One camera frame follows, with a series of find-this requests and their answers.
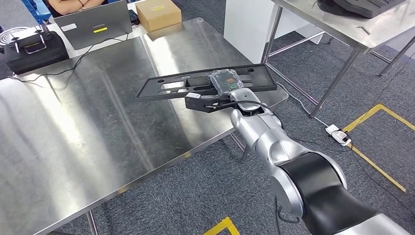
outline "black plastic tray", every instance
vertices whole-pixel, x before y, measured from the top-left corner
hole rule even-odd
[[[184,72],[169,76],[149,78],[137,94],[140,101],[162,100],[185,97],[187,93],[215,95],[217,90],[211,83],[209,75],[214,70],[233,69],[238,73],[244,87],[254,92],[276,90],[264,64],[243,65]]]

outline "gray laptop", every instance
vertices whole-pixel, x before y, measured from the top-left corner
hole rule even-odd
[[[126,0],[57,17],[55,21],[75,50],[133,31]]]

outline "white power strip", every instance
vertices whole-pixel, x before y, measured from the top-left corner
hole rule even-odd
[[[325,128],[325,131],[331,135],[339,144],[346,146],[351,142],[349,136],[336,125],[332,124]]]

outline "gray carpet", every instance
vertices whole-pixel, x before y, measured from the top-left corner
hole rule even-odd
[[[224,0],[174,2],[181,8],[184,20],[202,17],[218,32],[223,33]],[[28,12],[25,13],[25,8],[22,9],[19,0],[7,1],[7,4],[6,0],[0,0],[0,5],[2,10],[3,6],[6,7],[6,12],[14,10],[21,13],[13,18],[8,14],[0,15],[0,25],[30,26],[31,18],[27,17]],[[290,33],[275,40],[274,48],[281,48],[299,39],[300,35]],[[321,98],[351,53],[351,49],[342,43],[335,40],[328,45],[327,40],[328,37],[324,36],[318,46],[304,43],[270,60],[312,96]],[[393,57],[396,53],[389,47],[383,47],[379,52],[388,57]],[[393,74],[403,66],[403,61],[391,70],[391,75],[378,78],[376,75],[386,64],[371,55],[359,56],[324,104],[318,117],[329,124],[335,123],[339,127],[345,127],[367,111]],[[405,67],[404,74],[393,80],[377,102],[384,104],[410,123],[415,123],[414,74],[415,66],[412,61]],[[276,75],[274,77],[286,85],[282,79]],[[313,108],[313,105],[294,89],[288,85],[286,87],[305,101],[309,110]],[[325,134],[320,123],[308,119],[296,101],[289,99],[275,112],[290,136],[314,141],[331,149],[344,150]],[[414,165],[415,156],[413,130],[380,111],[352,130],[350,135],[354,145],[400,182],[407,189],[406,193],[398,190],[351,152],[334,152],[315,144],[303,144],[326,153],[337,161],[345,172],[349,191],[353,195],[415,234],[414,215],[365,173],[369,173],[380,185],[415,211],[414,182],[411,180],[415,173],[411,167]],[[93,210],[100,234],[197,235],[203,234],[226,216],[231,218],[241,234],[276,234],[274,201],[265,170],[255,156],[244,162],[240,161],[240,157],[239,148],[231,138],[226,137],[102,204]],[[283,235],[308,234],[304,224],[280,224]],[[90,234],[85,215],[61,227],[59,231],[74,235]]]

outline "black keyboard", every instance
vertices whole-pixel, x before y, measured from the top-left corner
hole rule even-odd
[[[373,18],[406,0],[334,0],[347,11]]]

